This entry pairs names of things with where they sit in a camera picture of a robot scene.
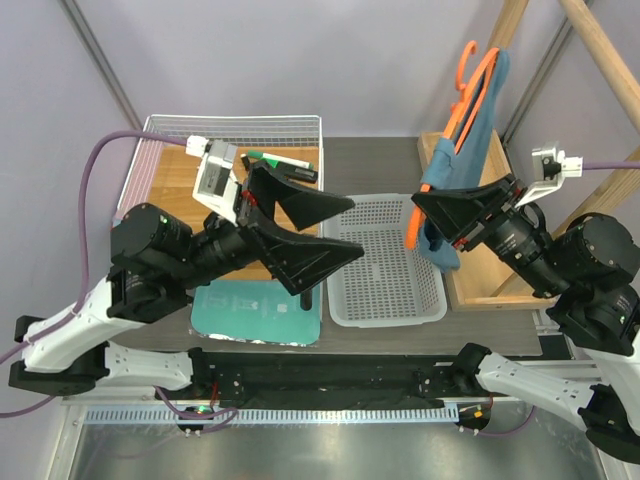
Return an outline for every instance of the white wall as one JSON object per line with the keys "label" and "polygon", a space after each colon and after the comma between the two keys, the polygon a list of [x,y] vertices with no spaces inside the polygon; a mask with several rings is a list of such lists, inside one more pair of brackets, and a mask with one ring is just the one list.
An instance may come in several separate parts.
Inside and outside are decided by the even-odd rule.
{"label": "white wall", "polygon": [[[444,128],[462,49],[484,50],[502,3],[79,2],[141,116],[313,113],[328,136]],[[498,125],[561,20],[556,2],[530,2]]]}
{"label": "white wall", "polygon": [[[71,303],[80,282],[76,199],[93,144],[127,125],[57,2],[4,2],[0,15],[0,350],[14,345],[22,314],[49,316]],[[108,147],[88,204],[92,284],[109,265],[110,218],[132,144]],[[42,396],[6,386],[0,411]],[[60,407],[0,420],[3,478],[41,479],[51,457]]]}
{"label": "white wall", "polygon": [[[627,63],[640,79],[640,3],[634,0],[596,0],[592,11]],[[574,35],[530,113],[515,136],[511,160],[530,182],[531,149],[559,141],[569,155],[589,162],[624,160],[640,145],[635,130],[580,37]],[[598,186],[609,172],[586,172],[539,203],[551,229],[557,227]],[[640,244],[640,194],[637,192],[614,215]],[[640,289],[640,278],[634,282]]]}

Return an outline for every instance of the wooden rack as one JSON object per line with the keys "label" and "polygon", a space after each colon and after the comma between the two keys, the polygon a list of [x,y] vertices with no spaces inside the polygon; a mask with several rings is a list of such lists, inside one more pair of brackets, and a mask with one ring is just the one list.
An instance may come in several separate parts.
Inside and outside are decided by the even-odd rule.
{"label": "wooden rack", "polygon": [[[558,0],[567,18],[584,42],[596,66],[613,90],[629,119],[640,133],[640,85],[583,0]],[[487,48],[506,49],[511,45],[528,0],[505,0]],[[426,168],[439,133],[423,133],[418,139],[420,162]],[[640,161],[640,146],[625,160]],[[481,185],[511,170],[494,132],[482,174]],[[640,170],[616,170],[553,232],[564,232],[567,225],[585,212],[609,213],[640,187]],[[488,248],[481,246],[460,255],[461,268],[447,274],[447,290],[453,310],[493,310],[543,308],[550,300],[531,296],[532,289]]]}

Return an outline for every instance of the wooden rod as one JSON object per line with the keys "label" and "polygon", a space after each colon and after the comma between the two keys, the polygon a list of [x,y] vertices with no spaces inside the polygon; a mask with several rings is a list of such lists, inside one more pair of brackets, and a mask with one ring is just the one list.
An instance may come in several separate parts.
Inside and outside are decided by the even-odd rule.
{"label": "wooden rod", "polygon": [[[625,162],[640,162],[640,147],[636,148]],[[640,169],[614,170],[553,232],[553,238],[562,235],[573,219],[580,215],[588,212],[611,213],[638,188],[640,188]],[[531,287],[514,273],[496,289],[492,296],[522,295],[522,292],[527,289],[531,290]]]}
{"label": "wooden rod", "polygon": [[528,3],[529,0],[504,0],[489,37],[487,50],[493,47],[509,48]]}
{"label": "wooden rod", "polygon": [[583,0],[558,0],[631,123],[640,133],[640,85]]}

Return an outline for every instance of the blue cloth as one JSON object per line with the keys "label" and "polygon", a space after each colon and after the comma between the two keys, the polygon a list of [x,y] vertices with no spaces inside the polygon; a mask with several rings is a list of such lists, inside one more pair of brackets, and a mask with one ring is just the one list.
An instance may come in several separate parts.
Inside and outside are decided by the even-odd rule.
{"label": "blue cloth", "polygon": [[[496,100],[509,73],[510,63],[507,52],[500,51],[484,101],[462,148],[456,155],[454,142],[448,138],[441,138],[433,151],[433,158],[422,176],[421,183],[440,190],[473,188],[479,185],[489,151]],[[481,88],[482,82],[476,89],[475,97]],[[428,219],[418,234],[418,251],[442,271],[460,268],[460,259],[456,250],[445,241]]]}

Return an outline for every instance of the plastic tray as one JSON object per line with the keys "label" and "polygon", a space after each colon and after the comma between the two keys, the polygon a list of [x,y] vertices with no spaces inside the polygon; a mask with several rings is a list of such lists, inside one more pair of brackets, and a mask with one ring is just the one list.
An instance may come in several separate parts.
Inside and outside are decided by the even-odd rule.
{"label": "plastic tray", "polygon": [[329,312],[344,327],[396,327],[440,320],[447,311],[440,270],[404,247],[409,195],[352,196],[356,206],[324,224],[327,237],[357,242],[364,257],[327,279]]}

